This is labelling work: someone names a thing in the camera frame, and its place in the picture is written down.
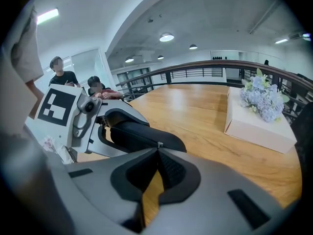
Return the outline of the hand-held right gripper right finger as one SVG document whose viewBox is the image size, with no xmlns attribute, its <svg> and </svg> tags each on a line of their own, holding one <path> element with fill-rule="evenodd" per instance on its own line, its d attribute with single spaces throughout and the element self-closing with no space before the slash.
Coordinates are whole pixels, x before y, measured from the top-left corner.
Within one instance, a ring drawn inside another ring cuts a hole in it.
<svg viewBox="0 0 313 235">
<path fill-rule="evenodd" d="M 144 235 L 280 235 L 296 208 L 222 163 L 165 148 L 159 157 L 171 183 Z"/>
</svg>

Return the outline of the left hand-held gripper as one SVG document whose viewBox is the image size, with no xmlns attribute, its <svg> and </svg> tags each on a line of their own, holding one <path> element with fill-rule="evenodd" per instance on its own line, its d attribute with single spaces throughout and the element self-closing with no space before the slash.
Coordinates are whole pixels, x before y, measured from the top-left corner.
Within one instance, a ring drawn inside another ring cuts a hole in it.
<svg viewBox="0 0 313 235">
<path fill-rule="evenodd" d="M 35 116 L 35 124 L 59 144 L 78 153 L 105 157 L 128 154 L 128 150 L 107 140 L 107 130 L 95 123 L 96 117 L 109 127 L 120 122 L 150 126 L 147 119 L 121 100 L 100 100 L 87 96 L 82 88 L 52 84 L 44 95 Z"/>
</svg>

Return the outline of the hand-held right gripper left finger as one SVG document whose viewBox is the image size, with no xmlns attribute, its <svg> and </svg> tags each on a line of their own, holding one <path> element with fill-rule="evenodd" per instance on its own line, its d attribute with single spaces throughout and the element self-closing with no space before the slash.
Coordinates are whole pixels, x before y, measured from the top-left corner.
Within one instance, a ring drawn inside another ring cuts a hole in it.
<svg viewBox="0 0 313 235">
<path fill-rule="evenodd" d="M 157 169 L 157 150 L 64 165 L 48 155 L 58 195 L 74 232 L 143 232 L 142 196 Z"/>
</svg>

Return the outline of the person's left forearm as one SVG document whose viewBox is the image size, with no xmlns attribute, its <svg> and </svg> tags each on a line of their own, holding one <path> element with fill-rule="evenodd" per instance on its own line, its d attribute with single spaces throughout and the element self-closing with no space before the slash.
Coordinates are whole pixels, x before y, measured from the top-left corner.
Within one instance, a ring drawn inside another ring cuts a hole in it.
<svg viewBox="0 0 313 235">
<path fill-rule="evenodd" d="M 36 116 L 37 110 L 38 110 L 38 108 L 40 106 L 40 103 L 41 103 L 41 101 L 42 101 L 42 99 L 44 97 L 44 94 L 43 94 L 43 92 L 41 90 L 39 90 L 36 87 L 36 85 L 35 85 L 33 80 L 26 82 L 25 85 L 30 89 L 30 91 L 35 95 L 35 97 L 37 99 L 35 105 L 33 106 L 32 110 L 31 110 L 31 112 L 29 114 L 29 117 L 31 119 L 34 119 L 35 116 Z"/>
</svg>

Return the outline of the white flat box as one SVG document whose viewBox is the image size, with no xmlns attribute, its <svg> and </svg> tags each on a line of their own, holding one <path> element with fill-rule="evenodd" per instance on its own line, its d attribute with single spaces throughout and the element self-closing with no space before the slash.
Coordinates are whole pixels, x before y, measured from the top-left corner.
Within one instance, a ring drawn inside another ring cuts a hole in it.
<svg viewBox="0 0 313 235">
<path fill-rule="evenodd" d="M 228 90 L 224 133 L 279 153 L 288 153 L 297 140 L 284 115 L 273 122 L 264 121 L 258 113 L 240 105 L 239 92 L 240 89 L 234 87 Z"/>
</svg>

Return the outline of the large black office chair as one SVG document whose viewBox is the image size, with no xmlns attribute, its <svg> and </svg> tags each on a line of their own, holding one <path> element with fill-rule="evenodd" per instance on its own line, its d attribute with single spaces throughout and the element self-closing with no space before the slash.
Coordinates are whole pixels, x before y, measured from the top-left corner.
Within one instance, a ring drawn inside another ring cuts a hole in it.
<svg viewBox="0 0 313 235">
<path fill-rule="evenodd" d="M 308 103 L 292 122 L 291 128 L 297 139 L 295 148 L 300 158 L 309 162 L 313 157 L 313 102 Z"/>
</svg>

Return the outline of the person's grey t-shirt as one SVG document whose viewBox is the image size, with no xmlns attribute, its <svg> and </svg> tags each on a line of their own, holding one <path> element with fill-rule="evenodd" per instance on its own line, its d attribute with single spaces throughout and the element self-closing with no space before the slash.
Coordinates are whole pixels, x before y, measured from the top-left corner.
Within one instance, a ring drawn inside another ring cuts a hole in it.
<svg viewBox="0 0 313 235">
<path fill-rule="evenodd" d="M 37 12 L 34 6 L 27 9 L 22 31 L 11 49 L 11 62 L 25 83 L 36 81 L 44 74 L 38 55 Z"/>
</svg>

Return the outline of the blue artificial flowers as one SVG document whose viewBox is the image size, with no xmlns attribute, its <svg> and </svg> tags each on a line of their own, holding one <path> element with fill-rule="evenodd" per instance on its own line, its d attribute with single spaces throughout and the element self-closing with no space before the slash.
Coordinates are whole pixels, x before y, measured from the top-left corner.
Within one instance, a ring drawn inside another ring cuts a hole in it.
<svg viewBox="0 0 313 235">
<path fill-rule="evenodd" d="M 244 83 L 239 95 L 241 106 L 258 113 L 265 122 L 279 121 L 284 104 L 290 100 L 276 84 L 271 85 L 267 81 L 267 75 L 260 69 L 257 69 L 256 75 Z"/>
</svg>

